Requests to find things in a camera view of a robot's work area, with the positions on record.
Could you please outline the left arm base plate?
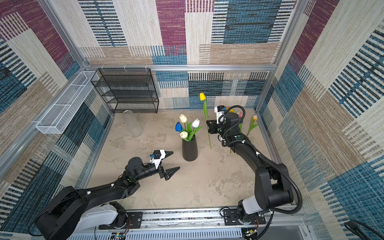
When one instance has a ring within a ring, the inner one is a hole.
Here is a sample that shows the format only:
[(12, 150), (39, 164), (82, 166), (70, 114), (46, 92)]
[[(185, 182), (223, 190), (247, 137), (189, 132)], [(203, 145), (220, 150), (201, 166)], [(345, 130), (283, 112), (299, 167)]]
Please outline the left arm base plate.
[(117, 218), (109, 225), (98, 226), (99, 230), (139, 229), (142, 224), (143, 212), (127, 212), (118, 214)]

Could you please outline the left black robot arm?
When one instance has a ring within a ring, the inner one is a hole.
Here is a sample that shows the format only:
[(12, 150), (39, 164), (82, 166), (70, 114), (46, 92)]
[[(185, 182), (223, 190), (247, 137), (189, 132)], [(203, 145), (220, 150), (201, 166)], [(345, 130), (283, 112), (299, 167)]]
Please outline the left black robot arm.
[(131, 158), (124, 172), (109, 184), (88, 189), (63, 188), (31, 226), (37, 227), (39, 235), (46, 240), (66, 240), (75, 232), (98, 226), (127, 230), (133, 221), (117, 201), (132, 196), (142, 179), (158, 174), (168, 181), (180, 169), (163, 168), (163, 159), (172, 154), (172, 151), (155, 150), (148, 163), (139, 157)]

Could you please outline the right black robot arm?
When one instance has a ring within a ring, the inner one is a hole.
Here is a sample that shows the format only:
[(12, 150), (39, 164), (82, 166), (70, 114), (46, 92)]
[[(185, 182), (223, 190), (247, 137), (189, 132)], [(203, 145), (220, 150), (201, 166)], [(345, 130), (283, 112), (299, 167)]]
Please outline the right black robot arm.
[(218, 134), (223, 147), (242, 157), (255, 174), (254, 194), (239, 201), (237, 212), (242, 223), (249, 223), (257, 214), (278, 212), (296, 214), (303, 206), (303, 197), (290, 178), (284, 164), (265, 157), (240, 130), (242, 119), (235, 113), (224, 113), (217, 120), (207, 120), (208, 133)]

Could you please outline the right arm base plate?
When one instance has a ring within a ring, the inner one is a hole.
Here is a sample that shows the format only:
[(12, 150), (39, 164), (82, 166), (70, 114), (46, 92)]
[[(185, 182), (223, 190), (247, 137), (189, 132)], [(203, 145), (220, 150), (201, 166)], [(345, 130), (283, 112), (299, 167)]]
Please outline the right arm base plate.
[(222, 207), (219, 210), (220, 215), (224, 218), (226, 226), (236, 225), (264, 225), (267, 223), (265, 217), (258, 214), (248, 215), (242, 210)]

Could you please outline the light pink tulip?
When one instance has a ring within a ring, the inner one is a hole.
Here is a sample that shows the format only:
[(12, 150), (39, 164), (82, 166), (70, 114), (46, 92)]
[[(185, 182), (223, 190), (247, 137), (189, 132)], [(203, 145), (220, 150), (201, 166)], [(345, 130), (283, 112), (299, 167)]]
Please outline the light pink tulip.
[(238, 125), (239, 130), (240, 130), (240, 132), (241, 132), (241, 131), (242, 131), (242, 126), (243, 126), (243, 119), (242, 119), (242, 117), (243, 117), (244, 113), (243, 113), (243, 112), (237, 112), (237, 114), (238, 114), (239, 119), (242, 120), (242, 121), (239, 123), (239, 125)]

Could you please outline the orange cream tulip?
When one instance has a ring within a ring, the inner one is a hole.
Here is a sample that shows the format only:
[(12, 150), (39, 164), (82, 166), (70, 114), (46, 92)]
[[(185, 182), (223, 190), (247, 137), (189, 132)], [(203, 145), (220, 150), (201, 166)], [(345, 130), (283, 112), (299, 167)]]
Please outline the orange cream tulip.
[(257, 128), (259, 125), (258, 125), (258, 116), (257, 115), (253, 115), (252, 117), (252, 120), (250, 122), (250, 126), (249, 126), (249, 130), (247, 132), (247, 136), (250, 134), (250, 132)]

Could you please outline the aluminium mounting rail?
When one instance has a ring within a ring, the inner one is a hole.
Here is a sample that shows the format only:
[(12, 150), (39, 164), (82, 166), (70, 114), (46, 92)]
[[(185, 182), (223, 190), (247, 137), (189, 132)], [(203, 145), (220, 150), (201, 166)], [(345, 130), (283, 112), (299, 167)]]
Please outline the aluminium mounting rail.
[(238, 221), (235, 209), (189, 208), (134, 210), (139, 219), (130, 230), (87, 229), (71, 240), (315, 240), (315, 231), (304, 212), (258, 215), (250, 225)]

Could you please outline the pale cream tulip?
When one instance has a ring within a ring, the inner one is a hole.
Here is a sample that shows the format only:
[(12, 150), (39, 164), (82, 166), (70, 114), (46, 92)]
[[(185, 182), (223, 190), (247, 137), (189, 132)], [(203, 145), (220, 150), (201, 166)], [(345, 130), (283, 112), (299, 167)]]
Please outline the pale cream tulip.
[(186, 132), (186, 131), (182, 131), (182, 132), (180, 132), (180, 138), (181, 138), (182, 140), (184, 140), (184, 141), (187, 141), (187, 142), (190, 141), (190, 140), (189, 140), (189, 134), (188, 134), (188, 132)]

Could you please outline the clear glass vase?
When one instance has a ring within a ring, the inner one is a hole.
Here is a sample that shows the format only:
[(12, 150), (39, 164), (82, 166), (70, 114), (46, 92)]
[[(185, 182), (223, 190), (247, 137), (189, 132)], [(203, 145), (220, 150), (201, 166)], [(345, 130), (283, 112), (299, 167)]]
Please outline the clear glass vase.
[(133, 111), (125, 110), (123, 112), (123, 119), (132, 137), (137, 138), (143, 134), (143, 129), (135, 117)]

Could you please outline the cream white tulip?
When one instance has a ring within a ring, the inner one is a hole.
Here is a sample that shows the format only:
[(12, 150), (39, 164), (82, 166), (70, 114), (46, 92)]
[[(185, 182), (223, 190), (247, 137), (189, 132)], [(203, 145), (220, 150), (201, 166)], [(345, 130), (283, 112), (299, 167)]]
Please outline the cream white tulip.
[(187, 117), (184, 114), (181, 114), (179, 116), (179, 120), (180, 120), (180, 123), (182, 124), (182, 126), (184, 128), (184, 131), (186, 131), (186, 132), (188, 132), (188, 134), (190, 134), (190, 131), (192, 130), (192, 128), (190, 127), (191, 123), (188, 122)]

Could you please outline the blue tulip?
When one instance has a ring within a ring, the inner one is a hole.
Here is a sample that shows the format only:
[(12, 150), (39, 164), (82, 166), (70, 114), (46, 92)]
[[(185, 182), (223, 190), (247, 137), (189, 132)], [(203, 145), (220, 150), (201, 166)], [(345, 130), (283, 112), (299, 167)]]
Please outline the blue tulip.
[(175, 130), (179, 133), (183, 132), (184, 131), (184, 128), (182, 126), (182, 124), (180, 122), (177, 122), (176, 125), (175, 125)]

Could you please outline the yellow tulip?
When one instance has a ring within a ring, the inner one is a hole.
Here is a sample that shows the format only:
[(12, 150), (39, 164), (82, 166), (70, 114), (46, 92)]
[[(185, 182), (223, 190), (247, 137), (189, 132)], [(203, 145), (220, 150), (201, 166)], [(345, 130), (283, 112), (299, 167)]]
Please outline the yellow tulip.
[[(206, 98), (204, 93), (200, 93), (200, 101), (203, 102), (204, 115), (205, 115), (205, 118), (206, 118), (206, 121), (207, 121), (209, 116), (208, 116), (208, 108), (207, 108), (207, 98)], [(208, 134), (208, 139), (209, 139), (210, 149), (212, 149), (212, 143), (211, 143), (210, 134)]]

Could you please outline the dark grey cylindrical vase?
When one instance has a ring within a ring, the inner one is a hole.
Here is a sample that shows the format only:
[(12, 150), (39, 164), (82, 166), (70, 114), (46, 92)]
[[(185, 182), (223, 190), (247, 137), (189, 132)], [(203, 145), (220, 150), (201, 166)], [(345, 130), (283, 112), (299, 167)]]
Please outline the dark grey cylindrical vase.
[(198, 145), (196, 136), (193, 136), (191, 141), (182, 140), (182, 154), (184, 160), (193, 162), (198, 157)]

